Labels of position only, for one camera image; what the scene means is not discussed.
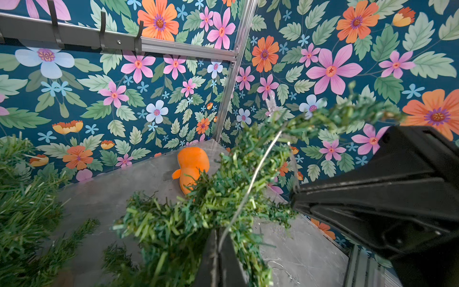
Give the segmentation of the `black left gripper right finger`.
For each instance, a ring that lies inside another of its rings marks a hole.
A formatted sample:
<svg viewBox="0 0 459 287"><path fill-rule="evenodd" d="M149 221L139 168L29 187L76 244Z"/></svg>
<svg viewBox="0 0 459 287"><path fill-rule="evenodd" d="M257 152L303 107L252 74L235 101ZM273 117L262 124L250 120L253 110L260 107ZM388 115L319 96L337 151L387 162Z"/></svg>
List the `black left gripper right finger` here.
<svg viewBox="0 0 459 287"><path fill-rule="evenodd" d="M292 208L389 260L405 287L459 284L459 149L432 127L392 126L370 161L299 186Z"/></svg>

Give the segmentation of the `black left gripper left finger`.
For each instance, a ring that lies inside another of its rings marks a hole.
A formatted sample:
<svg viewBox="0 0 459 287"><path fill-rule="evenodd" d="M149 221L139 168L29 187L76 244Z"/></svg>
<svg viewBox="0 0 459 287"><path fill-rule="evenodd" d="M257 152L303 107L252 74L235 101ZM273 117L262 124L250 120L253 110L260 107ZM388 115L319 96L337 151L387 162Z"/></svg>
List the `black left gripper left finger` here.
<svg viewBox="0 0 459 287"><path fill-rule="evenodd" d="M193 283L195 287L246 287L233 241L224 229L211 231Z"/></svg>

